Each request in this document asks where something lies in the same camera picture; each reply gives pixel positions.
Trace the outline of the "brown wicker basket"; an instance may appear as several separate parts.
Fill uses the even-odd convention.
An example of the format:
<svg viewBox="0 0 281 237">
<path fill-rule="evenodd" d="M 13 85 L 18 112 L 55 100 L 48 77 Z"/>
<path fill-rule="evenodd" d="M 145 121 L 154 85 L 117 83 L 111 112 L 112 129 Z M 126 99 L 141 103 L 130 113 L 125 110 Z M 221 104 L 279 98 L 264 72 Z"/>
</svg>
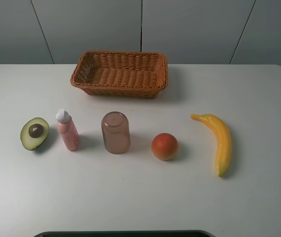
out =
<svg viewBox="0 0 281 237">
<path fill-rule="evenodd" d="M 167 58 L 153 52 L 87 51 L 70 83 L 89 95 L 155 98 L 168 85 Z"/>
</svg>

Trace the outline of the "halved avocado with pit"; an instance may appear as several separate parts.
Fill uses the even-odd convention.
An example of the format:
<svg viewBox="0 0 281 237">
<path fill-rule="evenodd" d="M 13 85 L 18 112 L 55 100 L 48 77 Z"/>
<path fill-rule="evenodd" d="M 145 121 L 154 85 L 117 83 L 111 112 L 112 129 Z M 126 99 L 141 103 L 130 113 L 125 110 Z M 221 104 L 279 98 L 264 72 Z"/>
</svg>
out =
<svg viewBox="0 0 281 237">
<path fill-rule="evenodd" d="M 36 117 L 28 121 L 20 132 L 20 140 L 26 150 L 35 150 L 41 145 L 49 133 L 49 124 L 46 120 Z"/>
</svg>

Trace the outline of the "yellow plastic banana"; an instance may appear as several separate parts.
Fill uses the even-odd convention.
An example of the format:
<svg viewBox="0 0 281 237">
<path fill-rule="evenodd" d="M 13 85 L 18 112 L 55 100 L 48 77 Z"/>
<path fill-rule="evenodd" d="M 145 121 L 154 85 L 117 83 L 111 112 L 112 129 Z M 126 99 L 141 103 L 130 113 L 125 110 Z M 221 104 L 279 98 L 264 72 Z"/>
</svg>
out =
<svg viewBox="0 0 281 237">
<path fill-rule="evenodd" d="M 232 160 L 232 138 L 229 127 L 220 118 L 212 114 L 191 114 L 190 118 L 203 123 L 214 133 L 217 140 L 215 171 L 217 176 L 223 177 Z"/>
</svg>

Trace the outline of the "pink bottle with white cap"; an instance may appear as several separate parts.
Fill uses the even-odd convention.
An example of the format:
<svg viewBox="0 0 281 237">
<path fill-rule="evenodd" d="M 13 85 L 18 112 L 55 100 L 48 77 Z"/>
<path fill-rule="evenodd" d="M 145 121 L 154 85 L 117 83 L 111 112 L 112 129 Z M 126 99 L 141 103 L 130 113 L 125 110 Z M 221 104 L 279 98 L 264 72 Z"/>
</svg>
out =
<svg viewBox="0 0 281 237">
<path fill-rule="evenodd" d="M 60 109 L 56 114 L 57 129 L 61 134 L 66 148 L 75 151 L 78 148 L 79 135 L 72 117 L 65 109 Z"/>
</svg>

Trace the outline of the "red orange tomato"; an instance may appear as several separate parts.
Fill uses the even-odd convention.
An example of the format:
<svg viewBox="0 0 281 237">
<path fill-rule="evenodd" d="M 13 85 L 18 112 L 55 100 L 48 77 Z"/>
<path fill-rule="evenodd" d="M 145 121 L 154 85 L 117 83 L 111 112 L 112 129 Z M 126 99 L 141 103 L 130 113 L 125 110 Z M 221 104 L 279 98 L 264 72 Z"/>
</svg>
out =
<svg viewBox="0 0 281 237">
<path fill-rule="evenodd" d="M 153 139 L 151 150 L 157 159 L 171 160 L 177 154 L 178 141 L 169 133 L 160 133 Z"/>
</svg>

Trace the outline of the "black tray edge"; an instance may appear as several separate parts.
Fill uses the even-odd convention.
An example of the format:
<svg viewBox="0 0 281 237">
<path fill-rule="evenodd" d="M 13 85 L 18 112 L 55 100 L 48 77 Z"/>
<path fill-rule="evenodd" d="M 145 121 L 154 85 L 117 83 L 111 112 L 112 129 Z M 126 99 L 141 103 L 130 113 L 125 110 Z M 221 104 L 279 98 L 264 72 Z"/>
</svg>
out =
<svg viewBox="0 0 281 237">
<path fill-rule="evenodd" d="M 213 237 L 204 231 L 90 231 L 90 232 L 43 232 L 36 237 Z"/>
</svg>

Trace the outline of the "translucent brown plastic cup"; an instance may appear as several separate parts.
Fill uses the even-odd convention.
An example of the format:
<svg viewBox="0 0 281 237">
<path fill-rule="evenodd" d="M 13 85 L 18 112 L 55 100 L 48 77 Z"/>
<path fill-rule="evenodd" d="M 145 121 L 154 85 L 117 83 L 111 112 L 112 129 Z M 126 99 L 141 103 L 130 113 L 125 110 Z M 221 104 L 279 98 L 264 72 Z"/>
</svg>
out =
<svg viewBox="0 0 281 237">
<path fill-rule="evenodd" d="M 130 147 L 127 117 L 121 112 L 107 113 L 101 122 L 105 149 L 111 154 L 125 153 Z"/>
</svg>

